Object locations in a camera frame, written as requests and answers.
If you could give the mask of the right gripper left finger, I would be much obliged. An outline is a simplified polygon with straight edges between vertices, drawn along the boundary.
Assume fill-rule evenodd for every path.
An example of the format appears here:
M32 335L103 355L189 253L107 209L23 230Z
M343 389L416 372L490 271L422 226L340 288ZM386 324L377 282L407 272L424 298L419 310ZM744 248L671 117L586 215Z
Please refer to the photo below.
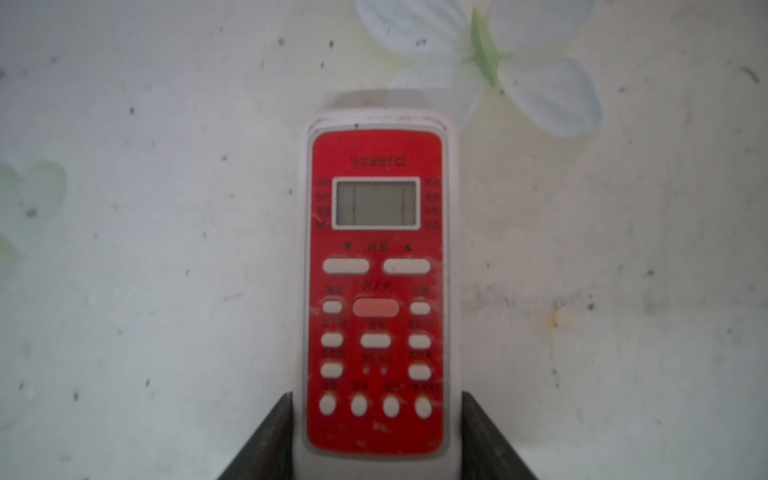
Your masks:
M219 480L290 480L293 472L292 393L283 394Z

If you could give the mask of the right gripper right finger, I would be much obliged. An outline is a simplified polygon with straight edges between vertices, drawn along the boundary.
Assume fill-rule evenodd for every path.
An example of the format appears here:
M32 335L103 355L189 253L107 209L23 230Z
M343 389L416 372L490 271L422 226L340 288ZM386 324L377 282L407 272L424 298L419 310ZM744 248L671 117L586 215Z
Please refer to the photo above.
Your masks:
M462 392L461 480L537 480L480 403Z

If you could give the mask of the red white remote control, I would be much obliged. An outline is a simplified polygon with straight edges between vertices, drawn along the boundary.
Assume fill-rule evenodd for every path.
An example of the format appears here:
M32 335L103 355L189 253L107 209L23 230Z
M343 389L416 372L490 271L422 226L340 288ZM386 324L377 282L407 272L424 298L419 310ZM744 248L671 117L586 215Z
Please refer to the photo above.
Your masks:
M457 479L458 148L416 109L321 114L299 144L298 479Z

